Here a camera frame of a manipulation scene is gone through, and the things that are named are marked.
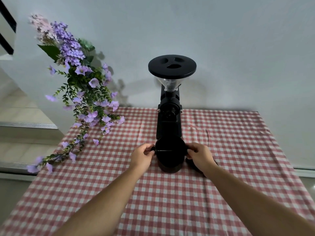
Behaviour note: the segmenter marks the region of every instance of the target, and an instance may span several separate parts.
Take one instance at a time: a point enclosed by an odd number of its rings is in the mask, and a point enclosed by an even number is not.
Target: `forearm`
[[[315,235],[307,220],[224,169],[211,165],[204,174],[253,236]]]
[[[78,210],[53,236],[110,236],[141,174],[129,168]]]

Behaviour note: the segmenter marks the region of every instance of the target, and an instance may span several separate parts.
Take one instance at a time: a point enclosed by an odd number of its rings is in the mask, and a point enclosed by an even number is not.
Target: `black container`
[[[175,173],[182,168],[187,149],[188,147],[180,137],[170,135],[158,139],[151,150],[155,151],[161,170]]]

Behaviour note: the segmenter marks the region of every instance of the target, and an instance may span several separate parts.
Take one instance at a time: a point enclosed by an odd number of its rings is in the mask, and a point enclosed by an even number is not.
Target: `checkered tablecloth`
[[[134,148],[155,143],[157,111],[119,108],[125,123],[113,126],[98,146],[90,131],[77,162],[67,160],[32,182],[0,235],[50,235],[100,192],[129,163]],[[219,166],[315,223],[315,203],[257,112],[185,109],[185,142],[208,145]],[[63,141],[72,140],[71,129]],[[186,163],[163,173],[153,158],[137,182],[116,230],[117,235],[250,235],[212,182]]]

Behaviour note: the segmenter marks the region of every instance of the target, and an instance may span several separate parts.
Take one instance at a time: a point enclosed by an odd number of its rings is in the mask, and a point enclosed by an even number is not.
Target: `hand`
[[[155,151],[150,151],[147,155],[144,152],[148,152],[154,144],[145,143],[137,147],[134,152],[131,154],[131,162],[129,165],[130,169],[136,170],[141,175],[147,171],[150,166],[152,157],[155,154]]]
[[[203,173],[211,166],[217,166],[209,148],[199,143],[187,143],[188,159],[192,159],[196,167]]]

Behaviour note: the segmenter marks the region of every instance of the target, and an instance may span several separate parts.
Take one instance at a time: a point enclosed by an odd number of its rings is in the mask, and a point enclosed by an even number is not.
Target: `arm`
[[[187,144],[189,158],[210,179],[253,236],[315,235],[306,219],[220,168],[207,146]]]
[[[148,169],[154,151],[144,155],[151,144],[143,144],[131,155],[129,168],[98,193],[53,236],[110,236],[114,233],[138,179]]]

